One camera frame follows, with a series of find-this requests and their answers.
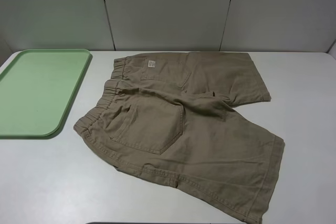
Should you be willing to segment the khaki shorts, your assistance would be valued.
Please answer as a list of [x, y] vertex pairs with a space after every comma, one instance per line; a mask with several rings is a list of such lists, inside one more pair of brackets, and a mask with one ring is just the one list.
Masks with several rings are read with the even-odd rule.
[[121, 172], [261, 223], [285, 143], [236, 107], [270, 100], [247, 53], [142, 53], [114, 61], [102, 97], [73, 128]]

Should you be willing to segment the green plastic tray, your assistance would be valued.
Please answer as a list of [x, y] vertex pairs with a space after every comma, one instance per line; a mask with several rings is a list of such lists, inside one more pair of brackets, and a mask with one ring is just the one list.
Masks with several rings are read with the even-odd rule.
[[19, 52], [1, 73], [1, 137], [54, 134], [71, 107], [90, 60], [86, 49]]

